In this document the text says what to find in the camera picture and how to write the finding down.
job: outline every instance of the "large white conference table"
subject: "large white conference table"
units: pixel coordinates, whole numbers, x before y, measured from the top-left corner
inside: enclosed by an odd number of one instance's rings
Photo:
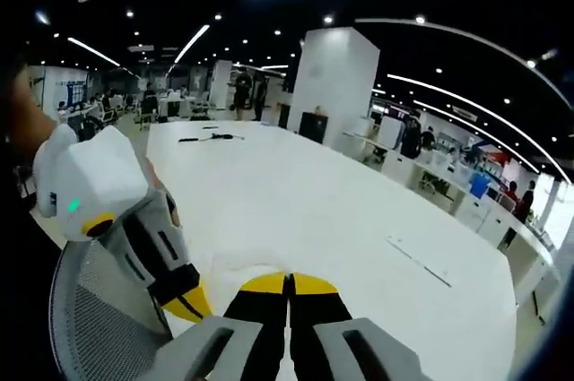
[[[213,132],[244,140],[178,142]],[[446,212],[259,123],[152,125],[147,155],[175,199],[215,314],[254,276],[307,273],[333,283],[355,318],[414,350],[430,379],[506,379],[516,335],[509,264]]]

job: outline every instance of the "curved led light strip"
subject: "curved led light strip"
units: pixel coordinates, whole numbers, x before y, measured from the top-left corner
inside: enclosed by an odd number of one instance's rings
[[[186,52],[191,48],[191,46],[196,43],[199,38],[201,38],[206,31],[209,30],[209,25],[204,25],[201,29],[199,29],[199,31],[195,34],[195,36],[193,38],[191,38],[191,40],[188,41],[187,45],[184,46],[184,48],[181,50],[181,52],[178,54],[178,56],[176,57],[176,59],[174,60],[173,64],[176,65],[177,63],[179,63],[179,60],[181,59],[182,56],[184,56],[186,54]]]
[[[87,49],[88,51],[90,51],[91,53],[95,54],[96,56],[99,56],[101,58],[103,58],[106,61],[109,61],[111,64],[120,67],[119,63],[112,60],[111,58],[109,58],[108,56],[104,56],[101,52],[96,51],[94,48],[91,48],[89,46],[87,46],[85,43],[81,42],[80,40],[74,39],[74,38],[68,38],[69,42],[72,42],[74,44],[76,44],[78,47],[82,47],[84,49]]]
[[[513,60],[519,62],[522,66],[524,66],[530,72],[534,73],[536,76],[538,76],[540,79],[542,79],[546,83],[546,85],[548,85],[556,94],[558,94],[558,96],[568,106],[568,108],[572,109],[572,105],[570,105],[570,102],[568,101],[568,99],[566,99],[566,97],[564,96],[564,94],[562,94],[562,92],[558,89],[558,87],[556,85],[554,85],[546,76],[544,76],[539,71],[537,71],[535,68],[530,67],[528,65],[527,61],[523,60],[522,58],[520,58],[516,54],[513,54],[512,52],[508,51],[507,49],[501,47],[500,45],[497,45],[496,43],[492,43],[487,39],[481,38],[480,36],[476,36],[473,33],[469,33],[467,31],[462,31],[462,30],[458,30],[458,29],[453,29],[452,27],[447,27],[445,25],[433,24],[430,22],[425,22],[424,24],[419,24],[418,22],[413,21],[413,20],[396,20],[393,18],[359,18],[359,19],[355,20],[355,22],[357,22],[357,23],[374,22],[374,23],[385,23],[385,24],[416,25],[417,27],[427,27],[429,29],[447,31],[449,33],[458,34],[460,36],[464,36],[466,38],[476,40],[477,42],[480,42],[480,43],[482,43],[488,47],[494,48],[497,51],[504,54],[505,56],[508,56],[508,57],[512,58]]]
[[[540,146],[540,144],[535,141],[532,137],[530,137],[528,134],[524,133],[522,130],[520,130],[518,127],[516,127],[514,124],[510,123],[509,121],[507,121],[506,119],[504,119],[503,117],[501,117],[500,115],[495,114],[494,112],[490,111],[489,109],[485,108],[484,106],[479,105],[478,103],[474,103],[473,101],[469,100],[469,99],[465,99],[464,97],[461,97],[457,94],[455,94],[454,92],[450,92],[450,91],[446,91],[443,90],[442,88],[439,87],[435,87],[434,85],[429,85],[428,83],[424,83],[424,82],[420,82],[420,81],[415,81],[414,79],[409,79],[409,78],[404,78],[403,76],[397,76],[395,74],[387,74],[388,78],[391,79],[397,79],[399,81],[404,81],[404,82],[410,82],[410,83],[414,83],[415,85],[419,85],[421,87],[424,88],[428,88],[430,90],[434,90],[434,91],[438,91],[438,92],[442,92],[443,94],[446,94],[454,99],[460,100],[464,103],[466,103],[467,105],[471,105],[477,109],[480,109],[482,112],[490,115],[491,117],[494,117],[496,119],[498,119],[502,124],[504,124],[505,126],[511,128],[512,130],[514,130],[515,132],[517,132],[518,134],[520,134],[522,137],[524,137],[527,141],[529,141],[538,151],[540,151],[544,157],[546,157],[553,165],[554,167],[561,173],[561,175],[564,177],[564,180],[566,182],[568,182],[569,185],[572,184],[572,181],[570,181],[570,179],[568,178],[568,175],[566,175],[566,172],[564,171],[563,168],[560,167],[560,164],[558,164],[558,162],[554,159],[554,157],[552,155],[550,155],[542,146]]]
[[[431,105],[427,105],[426,103],[422,103],[419,100],[414,100],[413,101],[414,104],[416,105],[420,105],[423,106],[424,108],[428,108],[430,110],[434,110],[436,112],[439,112],[442,115],[445,115],[449,118],[455,119],[456,121],[459,121],[461,123],[463,123],[466,126],[469,126],[470,128],[473,128],[475,131],[477,131],[478,133],[482,133],[484,134],[486,137],[488,137],[489,139],[492,139],[494,142],[498,143],[499,145],[505,147],[507,150],[509,150],[510,152],[512,152],[514,155],[516,155],[518,158],[520,158],[525,164],[527,164],[530,169],[532,169],[534,172],[536,173],[540,173],[540,170],[538,170],[534,164],[532,164],[530,161],[528,161],[527,159],[525,159],[522,155],[520,155],[518,152],[514,151],[512,148],[510,148],[508,145],[506,145],[503,141],[501,141],[500,139],[494,137],[492,134],[485,132],[484,130],[482,130],[482,128],[475,126],[474,124],[471,124],[467,121],[465,121],[464,119],[461,119],[457,116],[454,116],[452,114],[449,114],[446,110],[442,110],[439,108],[435,108],[434,106]]]

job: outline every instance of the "person's hand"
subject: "person's hand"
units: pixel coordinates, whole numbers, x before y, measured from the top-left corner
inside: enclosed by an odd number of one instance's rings
[[[171,197],[170,192],[168,191],[168,189],[165,187],[165,185],[163,185],[163,182],[161,182],[161,180],[158,178],[157,174],[155,173],[155,169],[153,168],[152,162],[150,161],[150,159],[148,159],[147,157],[145,158],[145,162],[147,164],[148,170],[150,170],[150,175],[152,176],[152,183],[153,186],[155,186],[156,188],[159,188],[160,190],[163,190],[166,192],[166,194],[171,198],[171,200],[173,200],[173,197]],[[178,207],[176,206],[175,209],[171,212],[171,220],[173,221],[173,223],[180,227],[181,226],[181,221],[179,220],[179,215],[178,215]]]

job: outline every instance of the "floor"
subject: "floor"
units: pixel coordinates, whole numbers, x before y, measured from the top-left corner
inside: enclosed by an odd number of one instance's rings
[[[229,110],[212,111],[210,116],[215,120],[233,120],[235,115]],[[253,119],[253,111],[246,111],[244,119]],[[263,121],[270,124],[277,123],[278,113],[274,109],[266,109],[263,115]],[[147,149],[147,138],[149,131],[140,131],[139,125],[134,123],[133,115],[125,115],[116,123],[117,129],[130,139],[134,146],[135,153],[138,156],[145,156]],[[48,235],[60,246],[64,247],[65,238],[62,236],[60,228],[55,219],[42,218],[37,209],[32,210],[32,216],[38,224],[48,233]],[[517,339],[516,349],[513,361],[513,370],[519,370],[531,352],[535,350],[539,341],[542,339],[544,327],[535,315],[534,302],[530,299],[522,305],[517,311]]]

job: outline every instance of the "ceiling light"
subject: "ceiling light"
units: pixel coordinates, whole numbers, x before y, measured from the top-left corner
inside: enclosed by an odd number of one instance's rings
[[[85,43],[82,43],[80,40],[76,40],[74,38],[68,38],[69,42],[75,43],[78,47],[82,47],[84,49],[87,49],[88,51],[92,52],[93,54],[95,54],[96,56],[99,56],[101,58],[103,58],[106,61],[109,61],[111,64],[116,65],[117,67],[119,67],[119,63],[116,63],[114,60],[112,60],[111,58],[109,58],[108,56],[104,56],[101,52],[96,51],[94,48],[90,48],[89,46],[87,46]]]
[[[288,65],[263,65],[261,68],[265,69],[265,70],[288,69],[289,66]]]
[[[173,63],[174,64],[179,63],[179,60],[181,59],[181,57],[183,55],[185,55],[186,52],[191,48],[191,46],[194,43],[196,43],[199,40],[199,38],[201,38],[204,35],[204,33],[208,30],[209,30],[209,25],[204,25],[201,29],[199,29],[199,31],[195,34],[195,36],[193,38],[191,38],[191,40],[188,41],[187,45],[184,46],[184,48],[181,50],[181,52],[176,57],[176,59],[174,60]]]
[[[439,112],[442,115],[445,115],[449,118],[455,119],[456,121],[458,121],[459,123],[462,123],[470,128],[472,128],[473,130],[475,130],[476,132],[482,133],[484,134],[486,137],[488,137],[489,139],[493,140],[494,142],[498,143],[499,145],[504,146],[507,150],[509,150],[510,152],[512,152],[514,155],[516,155],[518,158],[522,159],[533,171],[535,171],[536,173],[540,173],[540,170],[538,170],[534,164],[530,163],[527,159],[525,159],[524,157],[522,157],[518,152],[516,152],[515,150],[513,150],[512,148],[510,148],[508,145],[506,145],[503,141],[501,141],[500,139],[498,139],[497,137],[493,136],[492,134],[486,132],[485,130],[482,130],[482,128],[479,128],[477,126],[475,126],[474,124],[471,124],[467,121],[465,121],[462,118],[459,118],[455,115],[452,115],[450,113],[448,113],[446,110],[442,110],[439,108],[435,108],[431,105],[427,105],[425,103],[422,103],[418,100],[414,101],[415,104],[420,105],[420,106],[424,106],[425,108],[423,110],[426,111],[426,108],[429,108],[431,110],[434,110],[436,112]]]
[[[50,25],[48,16],[42,11],[36,11],[36,19],[38,20],[38,22],[41,22],[42,24]]]
[[[517,132],[518,134],[520,134],[522,137],[524,137],[526,140],[528,140],[539,152],[541,152],[544,157],[546,157],[548,159],[549,162],[551,162],[553,164],[553,166],[560,172],[560,174],[564,177],[564,180],[571,185],[572,181],[570,180],[570,178],[568,177],[568,175],[566,174],[566,172],[564,171],[564,169],[560,166],[560,164],[558,164],[558,162],[539,144],[537,143],[532,137],[530,137],[528,134],[524,133],[522,130],[520,130],[518,127],[516,127],[515,125],[513,125],[512,123],[510,123],[508,120],[506,120],[505,118],[495,114],[494,112],[490,111],[489,109],[485,108],[484,106],[481,106],[477,103],[474,103],[471,100],[465,99],[462,96],[458,96],[457,94],[450,92],[450,91],[446,91],[443,90],[439,87],[435,87],[434,85],[430,85],[428,83],[424,83],[424,82],[420,82],[420,81],[415,81],[414,79],[408,79],[408,78],[404,78],[403,76],[397,76],[395,74],[388,74],[387,75],[388,78],[391,79],[397,79],[399,81],[404,81],[404,82],[410,82],[410,83],[415,83],[417,85],[420,85],[422,87],[425,88],[429,88],[431,90],[435,90],[438,92],[442,92],[443,94],[446,94],[454,99],[463,101],[464,103],[471,105],[477,109],[480,109],[482,112],[490,115],[491,117],[494,117],[496,119],[498,119],[502,124],[504,124],[505,126],[511,128],[512,130],[514,130],[515,132]],[[510,103],[510,100],[505,99],[504,101],[507,105]]]

